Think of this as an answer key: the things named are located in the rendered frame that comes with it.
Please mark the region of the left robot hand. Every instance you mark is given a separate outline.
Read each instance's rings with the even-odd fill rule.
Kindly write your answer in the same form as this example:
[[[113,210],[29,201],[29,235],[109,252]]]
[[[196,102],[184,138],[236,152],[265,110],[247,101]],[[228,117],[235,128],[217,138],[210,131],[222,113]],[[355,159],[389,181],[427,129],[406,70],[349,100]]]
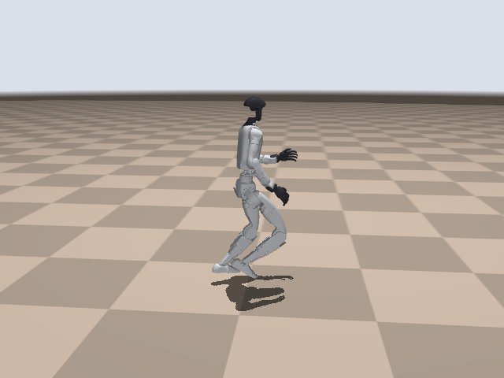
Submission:
[[[289,150],[289,151],[288,151]],[[293,153],[292,153],[293,152]],[[296,153],[296,154],[295,154]],[[291,156],[289,156],[291,155]],[[294,158],[298,159],[296,156],[293,156],[293,155],[297,155],[297,152],[295,150],[291,150],[290,148],[284,150],[283,152],[280,152],[280,154],[274,154],[274,155],[271,155],[270,157],[271,158],[277,158],[277,162],[279,161],[296,161]]]

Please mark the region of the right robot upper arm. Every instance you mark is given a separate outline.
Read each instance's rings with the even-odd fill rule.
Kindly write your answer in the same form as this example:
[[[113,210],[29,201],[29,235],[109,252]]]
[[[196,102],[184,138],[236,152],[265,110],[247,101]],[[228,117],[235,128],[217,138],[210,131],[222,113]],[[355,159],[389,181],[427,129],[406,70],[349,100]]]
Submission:
[[[249,135],[248,135],[248,139],[250,141],[249,141],[248,155],[247,155],[247,161],[246,161],[246,166],[249,169],[254,169],[252,161],[256,158],[256,156],[258,154],[261,137],[262,137],[262,131],[260,131],[256,128],[250,129]]]

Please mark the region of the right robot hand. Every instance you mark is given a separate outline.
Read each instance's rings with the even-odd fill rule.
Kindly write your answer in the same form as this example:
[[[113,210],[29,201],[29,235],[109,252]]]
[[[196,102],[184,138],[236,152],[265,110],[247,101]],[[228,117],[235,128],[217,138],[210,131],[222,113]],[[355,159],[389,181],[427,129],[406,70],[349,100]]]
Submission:
[[[281,201],[283,202],[283,206],[285,206],[285,204],[287,204],[288,200],[289,200],[289,194],[286,192],[287,189],[284,188],[284,187],[277,187],[277,185],[275,184],[274,188],[272,189],[271,187],[266,187],[267,190],[269,190],[270,192],[274,192],[276,194],[276,196],[278,198],[281,199]]]

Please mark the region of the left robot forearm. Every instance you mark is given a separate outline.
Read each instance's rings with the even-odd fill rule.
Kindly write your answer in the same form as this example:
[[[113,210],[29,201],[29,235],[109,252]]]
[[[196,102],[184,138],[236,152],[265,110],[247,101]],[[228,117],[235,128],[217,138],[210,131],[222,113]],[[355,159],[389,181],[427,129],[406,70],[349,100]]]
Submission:
[[[270,157],[271,155],[262,155],[260,154],[260,157],[259,157],[259,161],[260,163],[264,163],[264,164],[275,164],[277,163],[277,157],[273,157],[271,158]]]

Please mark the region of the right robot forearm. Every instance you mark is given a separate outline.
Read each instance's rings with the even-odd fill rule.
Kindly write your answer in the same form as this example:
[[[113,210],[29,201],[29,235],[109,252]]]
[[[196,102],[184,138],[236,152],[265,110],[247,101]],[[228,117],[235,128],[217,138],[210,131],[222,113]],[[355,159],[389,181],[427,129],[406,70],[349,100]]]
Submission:
[[[252,161],[253,167],[254,167],[254,172],[253,174],[258,178],[260,181],[261,185],[265,187],[271,187],[272,189],[274,188],[275,184],[272,182],[269,177],[265,174],[264,169],[261,167],[260,161],[255,158]],[[267,190],[267,189],[266,189]]]

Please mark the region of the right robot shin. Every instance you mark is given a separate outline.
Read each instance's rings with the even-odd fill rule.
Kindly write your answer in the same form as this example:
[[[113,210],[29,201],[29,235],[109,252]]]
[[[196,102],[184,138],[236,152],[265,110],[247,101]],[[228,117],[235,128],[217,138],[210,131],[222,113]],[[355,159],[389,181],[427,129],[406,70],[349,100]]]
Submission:
[[[283,232],[276,232],[272,237],[267,236],[255,247],[255,249],[250,254],[242,259],[243,261],[241,261],[241,263],[244,262],[242,263],[242,265],[245,264],[245,266],[247,266],[251,262],[254,262],[259,258],[263,258],[264,256],[277,250],[286,243],[286,241],[284,242],[285,239],[286,236]]]

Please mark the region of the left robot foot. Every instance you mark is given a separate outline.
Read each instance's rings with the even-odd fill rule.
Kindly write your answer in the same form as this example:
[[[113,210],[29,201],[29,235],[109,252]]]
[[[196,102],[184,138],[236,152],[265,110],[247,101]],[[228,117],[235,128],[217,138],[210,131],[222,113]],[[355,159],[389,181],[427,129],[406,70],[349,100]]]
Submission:
[[[217,263],[213,266],[212,272],[215,272],[215,273],[221,273],[221,272],[237,273],[237,272],[240,272],[240,270],[232,267],[231,265],[227,265],[227,266],[223,267],[223,266],[221,266],[221,263],[220,264]]]

